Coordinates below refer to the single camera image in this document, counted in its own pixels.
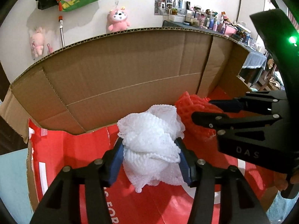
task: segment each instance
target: green light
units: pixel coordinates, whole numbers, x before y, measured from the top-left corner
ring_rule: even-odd
[[[291,44],[296,44],[296,43],[297,43],[297,37],[294,37],[294,36],[290,37],[290,38],[289,38],[289,42],[290,42]]]

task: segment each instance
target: pink teddy bear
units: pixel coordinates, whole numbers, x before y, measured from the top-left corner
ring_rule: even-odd
[[[128,29],[131,24],[127,21],[127,18],[128,16],[124,7],[122,7],[121,10],[111,10],[109,20],[112,24],[108,27],[108,30],[111,32],[118,32]]]
[[[42,55],[44,49],[44,35],[42,34],[42,28],[36,29],[35,34],[30,38],[30,46],[33,50],[35,58]]]

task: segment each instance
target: white cloth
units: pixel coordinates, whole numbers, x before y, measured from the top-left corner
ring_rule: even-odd
[[[140,193],[142,187],[163,181],[181,185],[178,166],[180,148],[174,143],[183,138],[185,126],[171,105],[153,105],[144,113],[133,113],[118,121],[118,136],[123,138],[124,170]]]

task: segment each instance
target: cardboard wall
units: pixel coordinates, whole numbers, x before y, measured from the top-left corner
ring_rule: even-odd
[[[229,83],[237,76],[247,56],[239,47],[181,28],[94,37],[29,68],[11,84],[0,114],[26,142],[29,117],[43,128],[82,134],[154,104],[174,104],[185,91],[206,97],[224,74]]]

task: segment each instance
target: red surface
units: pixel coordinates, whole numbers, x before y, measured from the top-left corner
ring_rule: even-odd
[[[211,99],[229,99],[220,89],[216,88],[209,96]],[[103,128],[92,133],[73,136],[62,131],[48,131],[41,137],[41,129],[31,121],[29,127],[35,130],[31,142],[33,147],[33,167],[35,173],[38,199],[42,199],[39,162],[46,163],[47,183],[52,183],[63,166],[73,168],[83,167],[91,161],[101,158],[104,152],[113,147],[118,128],[116,125]],[[200,141],[191,133],[185,131],[184,143],[192,149],[199,158],[204,158],[216,167],[237,166],[237,159],[217,151],[216,138]],[[267,186],[273,182],[273,173],[253,164],[246,163],[245,178],[253,188],[258,198],[262,196]],[[121,168],[116,183],[106,189],[107,202],[112,203],[110,214],[115,223],[123,224],[173,224],[187,223],[193,199],[181,186],[160,183],[158,186],[146,185],[140,194],[135,192]],[[218,223],[220,204],[214,205],[213,224]],[[82,224],[87,223],[84,189],[80,189],[80,208]]]

